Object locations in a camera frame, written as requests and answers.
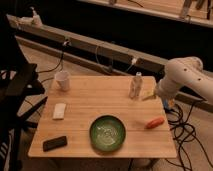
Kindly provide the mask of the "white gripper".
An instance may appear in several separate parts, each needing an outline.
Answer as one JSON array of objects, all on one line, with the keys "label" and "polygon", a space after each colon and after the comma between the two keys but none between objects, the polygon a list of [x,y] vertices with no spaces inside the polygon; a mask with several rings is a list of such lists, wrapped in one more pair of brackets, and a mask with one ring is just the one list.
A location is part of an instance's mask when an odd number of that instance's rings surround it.
[{"label": "white gripper", "polygon": [[162,99],[171,99],[175,95],[173,86],[174,86],[173,82],[167,79],[161,79],[157,83],[155,90],[147,91],[142,96],[142,100],[146,101],[149,99],[155,99],[156,95],[161,97]]}]

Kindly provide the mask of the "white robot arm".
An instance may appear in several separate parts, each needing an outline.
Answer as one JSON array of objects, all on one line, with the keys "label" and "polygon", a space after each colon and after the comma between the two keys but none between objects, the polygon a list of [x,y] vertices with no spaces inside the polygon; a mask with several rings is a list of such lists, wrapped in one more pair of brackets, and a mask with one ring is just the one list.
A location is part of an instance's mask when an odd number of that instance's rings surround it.
[{"label": "white robot arm", "polygon": [[198,57],[183,57],[169,60],[164,67],[165,75],[153,92],[143,100],[160,97],[171,100],[182,87],[188,87],[213,105],[213,77],[203,73],[203,62]]}]

